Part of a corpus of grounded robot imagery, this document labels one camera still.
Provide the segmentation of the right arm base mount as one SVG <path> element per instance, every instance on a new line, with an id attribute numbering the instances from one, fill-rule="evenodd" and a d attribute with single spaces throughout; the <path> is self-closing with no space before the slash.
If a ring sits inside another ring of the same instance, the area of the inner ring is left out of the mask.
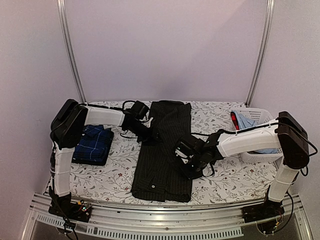
<path id="1" fill-rule="evenodd" d="M 266 195 L 262 203 L 242 207 L 242 218 L 245 223 L 251 223 L 282 215 L 285 213 L 282 203 Z"/>

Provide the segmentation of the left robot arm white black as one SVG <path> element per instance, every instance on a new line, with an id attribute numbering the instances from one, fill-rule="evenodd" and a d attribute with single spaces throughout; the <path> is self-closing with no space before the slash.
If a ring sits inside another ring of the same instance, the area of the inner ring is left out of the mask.
<path id="1" fill-rule="evenodd" d="M 132 107 L 124 109 L 68 99 L 50 126 L 52 152 L 50 172 L 51 190 L 59 198 L 70 195 L 70 171 L 75 147 L 81 140 L 84 126 L 106 125 L 120 127 L 137 136 L 137 142 L 157 141 L 159 139 L 151 121 L 143 122 L 149 107 L 135 101 Z"/>

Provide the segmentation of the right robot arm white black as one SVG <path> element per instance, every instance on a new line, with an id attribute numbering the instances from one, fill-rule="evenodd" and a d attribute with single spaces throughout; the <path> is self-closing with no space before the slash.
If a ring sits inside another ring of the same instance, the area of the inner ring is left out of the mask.
<path id="1" fill-rule="evenodd" d="M 218 160 L 263 149 L 281 149 L 283 154 L 265 202 L 258 208 L 262 218 L 269 218 L 278 210 L 298 172 L 318 153 L 307 132 L 290 113 L 282 111 L 277 118 L 246 129 L 220 129 L 209 134 L 206 140 L 189 133 L 177 141 L 173 152 L 182 161 L 182 172 L 193 180 L 202 176 L 207 165 L 213 166 Z"/>

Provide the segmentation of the black pinstriped long sleeve shirt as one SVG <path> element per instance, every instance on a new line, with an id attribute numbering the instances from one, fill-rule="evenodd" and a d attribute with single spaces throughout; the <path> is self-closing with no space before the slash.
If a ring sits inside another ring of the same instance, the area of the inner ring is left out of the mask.
<path id="1" fill-rule="evenodd" d="M 131 185 L 134 198 L 181 203 L 191 200 L 192 181 L 183 174 L 184 163 L 175 155 L 177 141 L 191 133 L 191 110 L 190 103 L 152 102 L 151 125 L 160 140 L 141 144 Z"/>

